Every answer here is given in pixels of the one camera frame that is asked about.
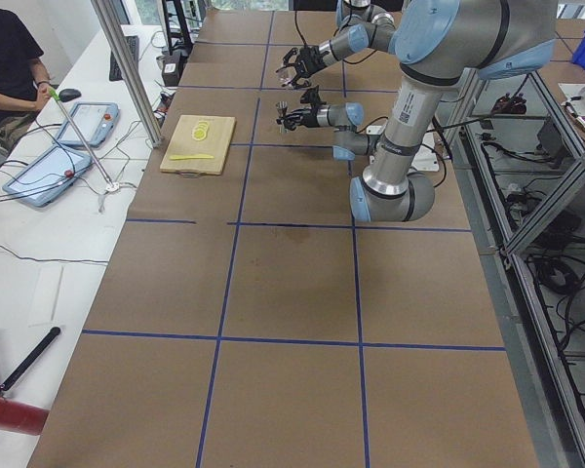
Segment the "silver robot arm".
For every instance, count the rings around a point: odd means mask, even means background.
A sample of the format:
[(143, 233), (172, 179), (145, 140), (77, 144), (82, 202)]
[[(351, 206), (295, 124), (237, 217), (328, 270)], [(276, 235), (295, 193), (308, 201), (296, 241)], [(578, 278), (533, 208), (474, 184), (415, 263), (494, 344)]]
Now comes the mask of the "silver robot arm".
[(282, 87), (309, 88), (316, 73), (365, 49), (396, 55), (398, 26), (390, 12), (371, 1), (337, 1), (335, 13), (332, 38), (319, 45), (301, 38), (302, 45), (284, 55), (276, 70)]
[[(369, 1), (340, 1), (337, 33), (315, 46), (291, 49), (277, 73), (285, 87), (303, 88), (304, 108), (279, 107), (278, 124), (334, 129), (333, 156), (371, 155), (372, 164), (350, 183), (351, 212), (358, 221), (410, 221), (433, 206), (435, 189), (411, 164), (443, 93), (467, 68), (483, 80), (530, 73), (554, 53), (555, 1), (427, 1), (409, 3), (399, 21)], [(379, 136), (356, 129), (357, 103), (329, 105), (318, 98), (311, 77), (364, 49), (398, 58), (401, 87)]]

